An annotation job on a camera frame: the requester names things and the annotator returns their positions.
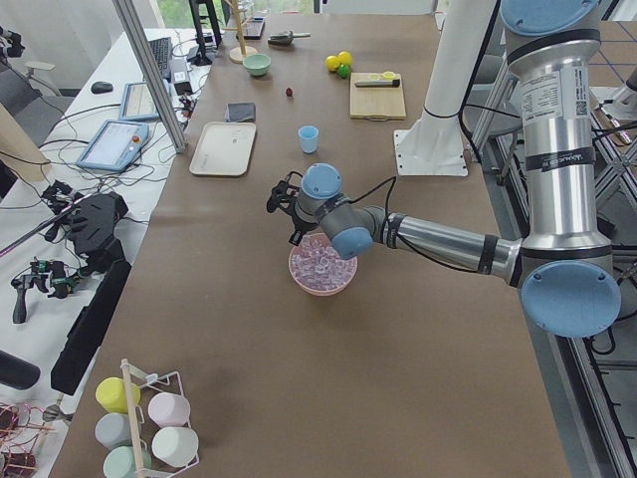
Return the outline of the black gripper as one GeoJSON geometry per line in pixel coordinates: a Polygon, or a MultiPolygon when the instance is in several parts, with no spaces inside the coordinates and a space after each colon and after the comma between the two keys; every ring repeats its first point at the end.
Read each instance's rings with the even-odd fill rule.
{"type": "Polygon", "coordinates": [[[289,243],[292,245],[300,245],[304,236],[316,230],[319,224],[312,215],[299,211],[299,198],[301,188],[291,184],[294,175],[302,176],[297,171],[290,171],[283,179],[272,188],[271,195],[266,203],[268,213],[274,213],[280,209],[291,217],[294,225],[294,231],[290,236],[289,243]]]}

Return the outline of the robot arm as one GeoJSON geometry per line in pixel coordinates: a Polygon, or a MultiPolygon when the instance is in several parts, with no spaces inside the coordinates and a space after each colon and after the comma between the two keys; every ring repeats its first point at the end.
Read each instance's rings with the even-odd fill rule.
{"type": "Polygon", "coordinates": [[[460,175],[458,127],[492,28],[502,22],[505,67],[520,81],[530,231],[505,240],[393,213],[356,208],[338,170],[312,165],[299,185],[282,179],[267,203],[294,223],[291,236],[322,230],[343,259],[379,243],[469,273],[494,275],[521,292],[526,316],[567,338],[588,338],[618,318],[621,292],[610,240],[600,233],[588,64],[600,45],[595,1],[455,1],[434,62],[421,118],[394,141],[402,175],[460,175]]]}

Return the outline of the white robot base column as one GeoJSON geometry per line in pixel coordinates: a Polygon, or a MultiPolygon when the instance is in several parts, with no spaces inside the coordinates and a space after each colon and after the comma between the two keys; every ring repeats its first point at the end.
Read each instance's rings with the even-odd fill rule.
{"type": "Polygon", "coordinates": [[[450,3],[422,115],[410,129],[394,132],[399,175],[468,174],[460,128],[462,104],[498,10],[495,0],[450,3]]]}

